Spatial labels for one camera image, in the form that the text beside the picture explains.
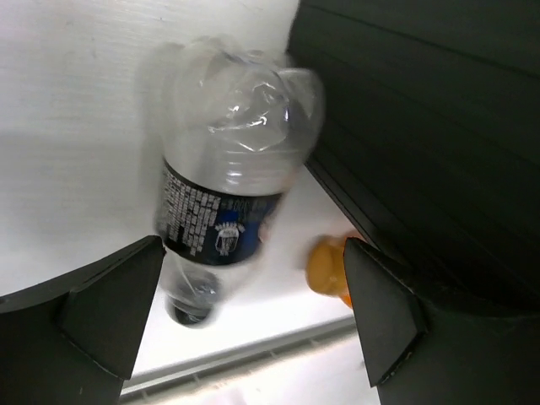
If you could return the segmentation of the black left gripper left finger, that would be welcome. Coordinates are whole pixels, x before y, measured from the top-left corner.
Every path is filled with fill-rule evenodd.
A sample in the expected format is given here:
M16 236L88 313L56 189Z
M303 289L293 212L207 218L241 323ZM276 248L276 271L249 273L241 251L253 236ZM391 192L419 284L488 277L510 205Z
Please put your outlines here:
M3 404L116 404L132 377L165 257L149 235L1 298Z

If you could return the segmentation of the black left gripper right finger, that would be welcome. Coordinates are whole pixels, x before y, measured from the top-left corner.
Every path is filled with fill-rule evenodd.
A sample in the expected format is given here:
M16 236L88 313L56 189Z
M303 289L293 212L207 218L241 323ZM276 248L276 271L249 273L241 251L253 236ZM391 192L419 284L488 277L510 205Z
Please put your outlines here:
M435 281L356 238L346 242L344 265L381 403L538 403L537 311Z

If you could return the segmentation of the clear bottle dark label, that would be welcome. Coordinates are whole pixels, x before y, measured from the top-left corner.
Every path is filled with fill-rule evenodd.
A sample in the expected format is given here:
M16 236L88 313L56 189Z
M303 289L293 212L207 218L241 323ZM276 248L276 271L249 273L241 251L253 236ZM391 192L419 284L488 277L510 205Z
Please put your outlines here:
M175 266L162 287L183 326L205 322L257 267L278 208L319 138L318 75L285 54L203 37L155 54L160 136L154 228Z

